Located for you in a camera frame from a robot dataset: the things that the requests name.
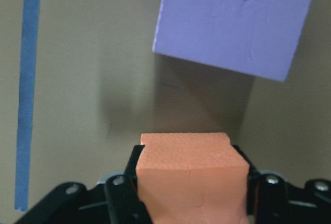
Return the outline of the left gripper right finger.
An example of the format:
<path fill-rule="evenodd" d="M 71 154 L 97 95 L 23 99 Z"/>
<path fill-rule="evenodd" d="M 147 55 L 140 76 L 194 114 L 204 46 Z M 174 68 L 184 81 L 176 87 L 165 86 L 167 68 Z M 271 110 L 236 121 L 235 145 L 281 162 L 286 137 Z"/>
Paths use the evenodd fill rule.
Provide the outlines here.
<path fill-rule="evenodd" d="M 258 179 L 260 177 L 260 173 L 258 169 L 254 166 L 248 156 L 240 149 L 238 145 L 233 145 L 233 148 L 243 157 L 243 159 L 249 164 L 249 171 L 247 176 L 247 200 L 246 207 L 247 213 L 253 214 L 255 208 L 255 196 L 256 189 L 258 185 Z"/>

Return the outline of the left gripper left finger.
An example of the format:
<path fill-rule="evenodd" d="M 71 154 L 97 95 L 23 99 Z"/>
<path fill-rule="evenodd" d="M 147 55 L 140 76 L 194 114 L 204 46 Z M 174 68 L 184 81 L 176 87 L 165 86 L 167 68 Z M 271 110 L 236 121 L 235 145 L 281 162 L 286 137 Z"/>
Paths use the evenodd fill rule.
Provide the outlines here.
<path fill-rule="evenodd" d="M 139 160 L 139 157 L 144 149 L 145 145 L 135 145 L 129 157 L 128 163 L 124 170 L 124 175 L 127 176 L 131 183 L 133 184 L 135 190 L 137 190 L 137 173 L 136 167 Z"/>

